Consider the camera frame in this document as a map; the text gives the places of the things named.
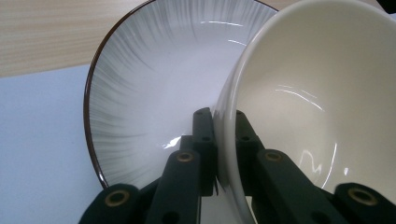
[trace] white bowl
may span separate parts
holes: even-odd
[[[254,0],[157,0],[122,18],[93,58],[84,101],[102,185],[141,189],[160,177],[191,134],[193,112],[215,106],[246,44],[275,14]]]
[[[396,202],[396,22],[388,14],[358,1],[302,1],[247,46],[215,113],[221,184],[246,208],[236,109],[315,185],[357,182]]]

